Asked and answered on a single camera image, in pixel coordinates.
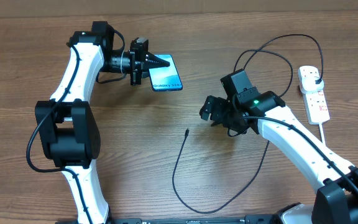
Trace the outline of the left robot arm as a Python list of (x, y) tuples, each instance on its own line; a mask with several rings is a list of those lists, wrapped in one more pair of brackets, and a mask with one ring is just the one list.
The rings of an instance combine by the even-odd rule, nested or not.
[(139, 85), (152, 68), (165, 68), (170, 62), (149, 52), (149, 41), (136, 38), (129, 50), (114, 49), (114, 36), (120, 33), (106, 21), (94, 21), (90, 31), (76, 31), (67, 46), (70, 60), (63, 78), (47, 101), (35, 106), (37, 127), (32, 133), (26, 159), (36, 172), (30, 149), (36, 135), (55, 167), (49, 173), (62, 173), (70, 186), (78, 217), (75, 223), (112, 223), (111, 209), (103, 196), (96, 168), (101, 137), (90, 99), (101, 72), (130, 76)]

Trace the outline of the Galaxy S24 smartphone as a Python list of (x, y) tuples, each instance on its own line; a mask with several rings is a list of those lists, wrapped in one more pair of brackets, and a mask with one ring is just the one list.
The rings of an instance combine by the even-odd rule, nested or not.
[(159, 54), (156, 57), (168, 61), (169, 67), (151, 68), (150, 82), (153, 91), (180, 91), (183, 85), (178, 74), (173, 57), (169, 54)]

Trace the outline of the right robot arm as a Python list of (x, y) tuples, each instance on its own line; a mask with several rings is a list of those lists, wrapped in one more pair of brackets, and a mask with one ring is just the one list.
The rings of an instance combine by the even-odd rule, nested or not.
[(209, 95), (201, 119), (239, 134), (252, 129), (292, 161), (316, 194), (313, 205), (295, 203), (272, 215), (270, 222), (358, 224), (358, 167), (308, 131), (280, 96), (259, 93), (243, 69), (223, 77), (221, 84), (227, 97)]

